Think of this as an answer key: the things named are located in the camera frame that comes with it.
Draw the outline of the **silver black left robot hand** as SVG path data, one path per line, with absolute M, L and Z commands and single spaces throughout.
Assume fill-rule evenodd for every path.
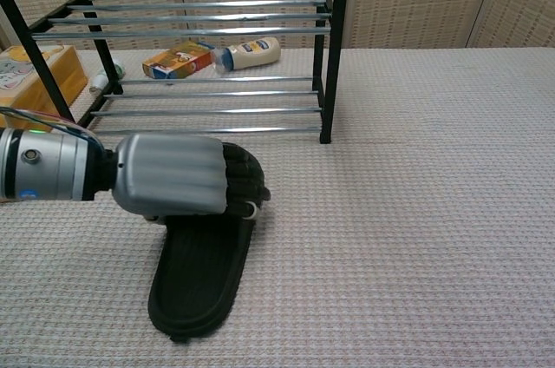
M 271 199 L 264 171 L 238 144 L 165 133 L 130 135 L 117 145 L 109 190 L 131 214 L 231 215 L 255 220 Z

